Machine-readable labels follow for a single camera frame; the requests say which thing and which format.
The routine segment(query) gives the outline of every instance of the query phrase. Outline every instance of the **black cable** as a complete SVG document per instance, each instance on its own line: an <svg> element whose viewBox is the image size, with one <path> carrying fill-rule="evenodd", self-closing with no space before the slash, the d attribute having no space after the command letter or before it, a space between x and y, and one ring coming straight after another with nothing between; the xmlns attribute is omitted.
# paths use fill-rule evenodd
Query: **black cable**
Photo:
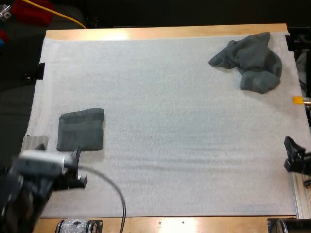
<svg viewBox="0 0 311 233"><path fill-rule="evenodd" d="M109 179L105 174L103 174L97 170L94 170L92 168L85 167L85 166L80 166L80 165L79 165L79 169L91 172L91 173L99 176L100 178L107 181L117 191L118 195L120 196L120 199L122 202L122 207L123 207L122 222L121 222L121 227L120 227L120 231L119 231L119 233L122 233L123 228L124 228L124 224L125 224L125 218L126 218L126 206L125 206L124 196L123 196L121 190L119 189L119 187L111 179Z"/></svg>

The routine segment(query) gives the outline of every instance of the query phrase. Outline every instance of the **yellow cable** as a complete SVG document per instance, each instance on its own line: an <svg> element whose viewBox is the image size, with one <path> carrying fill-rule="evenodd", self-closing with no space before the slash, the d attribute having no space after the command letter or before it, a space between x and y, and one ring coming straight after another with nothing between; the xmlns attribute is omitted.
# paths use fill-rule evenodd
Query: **yellow cable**
<svg viewBox="0 0 311 233"><path fill-rule="evenodd" d="M44 6L38 5L38 4L36 4L36 3L32 2L32 1L29 1L29 0L22 0L22 1L28 3L28 4L32 5L32 6L36 6L36 7L38 7L38 8L43 9L43 10L46 10L46 11L48 11L48 12L51 12L51 13L53 13L53 14L55 14L55 15L64 17L64 18L66 18L66 19L69 19L69 20L71 20L71 21L73 21L73 22L79 24L79 25L80 25L81 27L83 27L84 29L86 29L86 26L84 26L82 23L80 23L79 21L75 20L74 18L70 18L69 16L63 15L62 13L59 13L59 12L57 12L57 11L51 10L51 9L49 9L49 8L46 8L46 7L44 7Z"/></svg>

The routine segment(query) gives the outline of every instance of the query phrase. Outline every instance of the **gray fabric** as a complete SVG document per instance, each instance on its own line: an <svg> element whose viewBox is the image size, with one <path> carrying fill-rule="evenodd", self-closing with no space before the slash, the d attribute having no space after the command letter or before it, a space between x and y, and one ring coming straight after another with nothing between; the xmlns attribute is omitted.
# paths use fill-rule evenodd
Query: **gray fabric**
<svg viewBox="0 0 311 233"><path fill-rule="evenodd" d="M103 148L104 110L91 108L79 112L65 113L59 118L58 151L101 150Z"/></svg>
<svg viewBox="0 0 311 233"><path fill-rule="evenodd" d="M231 40L209 64L227 69L238 67L242 75L240 89L266 93L280 84L282 62L268 48L270 33L250 35L239 41Z"/></svg>

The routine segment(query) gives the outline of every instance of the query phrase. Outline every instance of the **wooden board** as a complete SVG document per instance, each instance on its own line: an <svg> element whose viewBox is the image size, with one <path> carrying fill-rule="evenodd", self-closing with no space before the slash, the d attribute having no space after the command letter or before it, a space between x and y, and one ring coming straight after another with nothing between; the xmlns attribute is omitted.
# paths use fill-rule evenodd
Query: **wooden board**
<svg viewBox="0 0 311 233"><path fill-rule="evenodd" d="M268 217L131 217L124 233L267 233ZM41 219L34 233L55 233L61 219ZM104 233L118 233L121 219L101 218Z"/></svg>
<svg viewBox="0 0 311 233"><path fill-rule="evenodd" d="M46 37L56 40L133 40L151 38L246 35L263 32L286 32L286 24L246 24L167 28L115 28L52 30Z"/></svg>
<svg viewBox="0 0 311 233"><path fill-rule="evenodd" d="M284 32L286 24L220 25L167 28L81 29L47 31L57 40L132 40ZM124 233L267 233L267 219L280 217L137 217L127 218ZM120 218L102 218L104 233L117 233ZM34 233L54 233L60 219L40 219Z"/></svg>

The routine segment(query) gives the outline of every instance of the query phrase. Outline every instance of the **black plastic part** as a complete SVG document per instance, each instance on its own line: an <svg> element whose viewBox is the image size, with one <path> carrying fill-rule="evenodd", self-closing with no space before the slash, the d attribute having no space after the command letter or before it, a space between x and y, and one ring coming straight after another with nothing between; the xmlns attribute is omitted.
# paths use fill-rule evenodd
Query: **black plastic part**
<svg viewBox="0 0 311 233"><path fill-rule="evenodd" d="M310 233L310 219L271 219L267 220L268 233Z"/></svg>
<svg viewBox="0 0 311 233"><path fill-rule="evenodd" d="M55 233L60 233L60 229L62 228L62 225L64 223L64 220L61 220L56 227Z"/></svg>
<svg viewBox="0 0 311 233"><path fill-rule="evenodd" d="M299 172L311 175L311 153L306 154L306 149L294 142L290 137L286 137L284 145L287 152L287 159L284 167L288 172ZM304 181L306 188L311 187L311 180Z"/></svg>
<svg viewBox="0 0 311 233"><path fill-rule="evenodd" d="M91 221L94 221L96 223L97 233L103 233L103 227L104 227L103 221L102 220L91 220Z"/></svg>
<svg viewBox="0 0 311 233"><path fill-rule="evenodd" d="M44 67L45 63L40 63L36 71L24 74L24 79L30 82L42 80L44 75Z"/></svg>
<svg viewBox="0 0 311 233"><path fill-rule="evenodd" d="M302 159L306 153L306 149L295 143L291 137L285 137L284 145L287 152L287 157L290 161Z"/></svg>

